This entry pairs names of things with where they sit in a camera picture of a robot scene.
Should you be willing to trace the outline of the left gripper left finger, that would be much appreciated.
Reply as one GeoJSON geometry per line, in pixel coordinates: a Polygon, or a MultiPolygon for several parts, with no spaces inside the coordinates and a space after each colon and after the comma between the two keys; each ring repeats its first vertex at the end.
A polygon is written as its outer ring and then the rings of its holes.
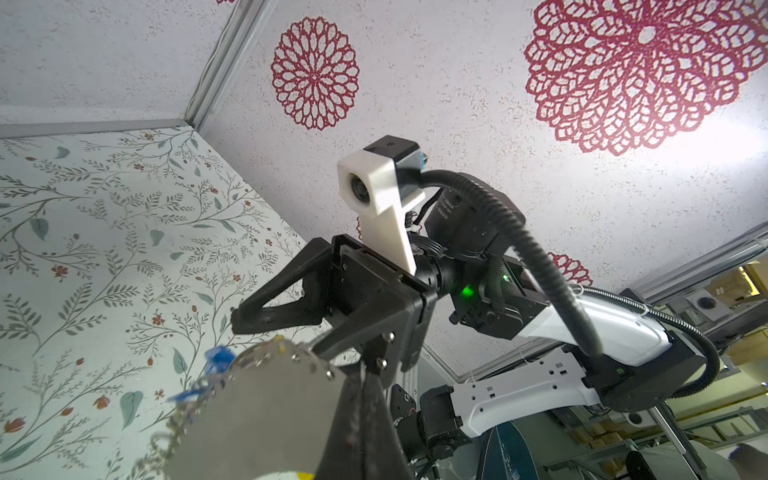
{"type": "Polygon", "coordinates": [[[331,431],[315,474],[318,480],[353,480],[363,478],[361,411],[363,382],[361,367],[341,368],[346,375],[331,431]]]}

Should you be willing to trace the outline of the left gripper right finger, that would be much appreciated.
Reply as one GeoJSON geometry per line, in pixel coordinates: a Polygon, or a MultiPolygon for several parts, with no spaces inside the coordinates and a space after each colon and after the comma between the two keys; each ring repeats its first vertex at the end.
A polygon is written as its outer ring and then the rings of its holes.
{"type": "Polygon", "coordinates": [[[362,366],[361,384],[362,478],[412,479],[413,472],[402,451],[379,376],[362,366]]]}

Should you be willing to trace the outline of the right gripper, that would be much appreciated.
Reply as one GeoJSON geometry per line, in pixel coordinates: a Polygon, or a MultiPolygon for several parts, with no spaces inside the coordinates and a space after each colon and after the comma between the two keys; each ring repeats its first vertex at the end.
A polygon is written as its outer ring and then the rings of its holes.
{"type": "Polygon", "coordinates": [[[234,335],[319,325],[323,360],[355,349],[368,374],[390,387],[415,366],[438,300],[438,259],[417,255],[411,275],[348,235],[309,241],[230,315],[234,335]]]}

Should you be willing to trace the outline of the blue key tag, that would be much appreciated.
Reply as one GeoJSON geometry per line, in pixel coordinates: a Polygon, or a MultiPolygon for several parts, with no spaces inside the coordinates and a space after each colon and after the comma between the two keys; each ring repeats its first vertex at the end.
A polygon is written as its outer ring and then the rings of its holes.
{"type": "Polygon", "coordinates": [[[229,370],[236,355],[233,350],[226,346],[216,346],[207,350],[204,358],[206,363],[201,376],[189,388],[170,397],[168,402],[180,404],[202,396],[209,389],[209,384],[213,380],[218,379],[229,370]]]}

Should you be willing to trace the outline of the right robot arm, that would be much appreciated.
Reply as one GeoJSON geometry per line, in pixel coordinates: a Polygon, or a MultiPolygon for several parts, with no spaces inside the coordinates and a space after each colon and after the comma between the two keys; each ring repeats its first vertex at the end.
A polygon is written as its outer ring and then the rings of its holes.
{"type": "Polygon", "coordinates": [[[384,385],[409,370],[436,303],[451,320],[498,339],[543,338],[556,347],[524,366],[462,386],[427,391],[394,435],[408,460],[451,455],[498,424],[543,410],[599,404],[634,413],[706,389],[719,359],[697,328],[646,304],[568,284],[525,231],[510,200],[477,179],[429,173],[437,222],[419,235],[405,223],[409,183],[342,183],[371,221],[371,239],[315,239],[231,315],[237,335],[313,325],[332,330],[315,346],[330,358],[356,348],[384,385]]]}

